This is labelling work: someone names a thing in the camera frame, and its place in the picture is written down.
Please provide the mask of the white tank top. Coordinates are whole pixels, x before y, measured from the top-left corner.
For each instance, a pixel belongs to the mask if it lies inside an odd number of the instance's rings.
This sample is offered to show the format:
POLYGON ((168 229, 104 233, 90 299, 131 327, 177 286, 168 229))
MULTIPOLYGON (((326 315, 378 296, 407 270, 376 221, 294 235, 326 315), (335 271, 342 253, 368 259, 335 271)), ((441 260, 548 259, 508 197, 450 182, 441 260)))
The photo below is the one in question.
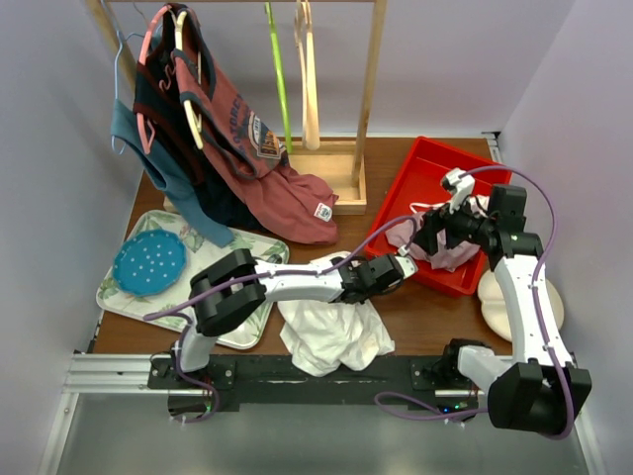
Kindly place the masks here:
POLYGON ((326 303, 282 300, 284 325, 280 338, 302 371, 325 376, 344 365, 366 369, 377 356, 392 353, 396 344, 371 302, 326 303))

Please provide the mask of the green plastic hanger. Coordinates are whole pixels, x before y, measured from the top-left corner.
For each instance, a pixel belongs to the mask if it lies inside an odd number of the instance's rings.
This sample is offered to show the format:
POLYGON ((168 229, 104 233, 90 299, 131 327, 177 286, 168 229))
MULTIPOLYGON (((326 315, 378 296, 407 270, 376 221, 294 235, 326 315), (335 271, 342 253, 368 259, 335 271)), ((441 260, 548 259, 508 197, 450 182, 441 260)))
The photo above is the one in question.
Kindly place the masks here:
POLYGON ((282 118, 282 124, 284 129, 285 145, 288 153, 293 152, 293 140, 291 130, 291 118, 288 104, 288 96, 286 90, 284 64, 281 54, 281 48, 279 44, 278 32, 274 19, 274 13, 271 2, 264 3, 264 11, 268 23, 269 38, 271 44, 271 53, 273 59, 273 65, 275 69, 276 86, 278 92, 278 100, 280 113, 282 118))

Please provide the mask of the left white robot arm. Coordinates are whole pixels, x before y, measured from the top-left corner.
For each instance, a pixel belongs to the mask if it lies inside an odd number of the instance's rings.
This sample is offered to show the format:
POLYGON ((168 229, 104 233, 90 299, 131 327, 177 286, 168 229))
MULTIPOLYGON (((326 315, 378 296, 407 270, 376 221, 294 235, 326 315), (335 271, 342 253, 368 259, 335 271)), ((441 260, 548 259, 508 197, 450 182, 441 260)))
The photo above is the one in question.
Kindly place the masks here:
POLYGON ((183 388, 198 386, 218 338, 264 304, 363 304, 398 288, 416 272, 414 260, 398 254, 290 265, 255 258, 247 249, 233 251, 191 278, 193 324, 174 350, 169 374, 183 388))

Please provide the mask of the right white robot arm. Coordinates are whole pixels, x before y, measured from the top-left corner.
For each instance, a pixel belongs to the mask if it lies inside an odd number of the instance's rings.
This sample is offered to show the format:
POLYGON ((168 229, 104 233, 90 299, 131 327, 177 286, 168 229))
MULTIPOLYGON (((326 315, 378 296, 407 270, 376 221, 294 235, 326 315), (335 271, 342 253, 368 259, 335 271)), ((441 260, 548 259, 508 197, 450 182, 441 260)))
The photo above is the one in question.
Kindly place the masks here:
POLYGON ((512 341, 510 361, 484 345, 462 345, 440 365, 443 382, 454 389, 474 382, 487 396, 496 428, 531 431, 562 439, 573 427, 591 379, 577 367, 558 333, 547 291, 541 238, 525 228, 527 192, 497 184, 482 214, 472 210, 467 184, 446 184, 448 203, 427 214, 414 243, 435 254, 437 236, 447 247, 464 241, 488 257, 507 311, 512 341))

